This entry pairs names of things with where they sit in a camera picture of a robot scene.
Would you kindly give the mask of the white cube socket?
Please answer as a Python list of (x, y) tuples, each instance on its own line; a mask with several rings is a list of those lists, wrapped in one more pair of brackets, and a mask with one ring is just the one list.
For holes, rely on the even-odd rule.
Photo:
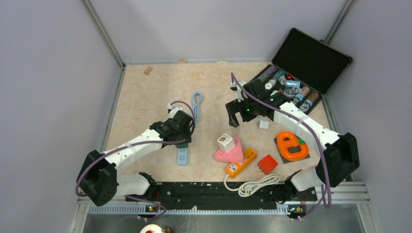
[(230, 152), (236, 146), (234, 138), (227, 133), (224, 133), (220, 137), (218, 137), (217, 143), (220, 149), (226, 153)]

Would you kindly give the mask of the pink triangular power strip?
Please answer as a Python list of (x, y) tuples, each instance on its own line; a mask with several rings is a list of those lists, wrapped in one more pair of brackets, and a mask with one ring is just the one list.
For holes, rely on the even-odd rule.
[(214, 154), (214, 159), (218, 162), (228, 162), (228, 163), (243, 163), (245, 158), (243, 156), (243, 150), (241, 146), (241, 140), (239, 136), (234, 137), (235, 148), (230, 152), (226, 153), (223, 150), (219, 149)]

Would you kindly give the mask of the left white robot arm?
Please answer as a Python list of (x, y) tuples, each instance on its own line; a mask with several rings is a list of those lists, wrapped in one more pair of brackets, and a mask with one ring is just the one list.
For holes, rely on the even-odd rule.
[(114, 149), (91, 151), (76, 180), (76, 194), (88, 197), (96, 206), (126, 195), (139, 195), (146, 201), (153, 199), (156, 188), (148, 176), (122, 176), (121, 172), (165, 146), (190, 143), (193, 123), (191, 115), (179, 110), (172, 118), (153, 123), (137, 137)]

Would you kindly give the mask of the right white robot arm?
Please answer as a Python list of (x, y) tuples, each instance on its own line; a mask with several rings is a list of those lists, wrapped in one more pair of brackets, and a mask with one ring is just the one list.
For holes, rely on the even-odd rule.
[(302, 138), (320, 157), (318, 165), (301, 170), (292, 175), (291, 183), (285, 186), (285, 194), (291, 200), (298, 200), (305, 190), (324, 185), (326, 191), (339, 185), (359, 166), (358, 144), (354, 135), (341, 135), (322, 126), (303, 111), (299, 110), (282, 93), (270, 96), (264, 102), (249, 93), (242, 84), (232, 77), (231, 89), (238, 92), (238, 99), (227, 103), (229, 125), (238, 127), (236, 113), (244, 122), (256, 118), (256, 107), (269, 111), (269, 119), (285, 126)]

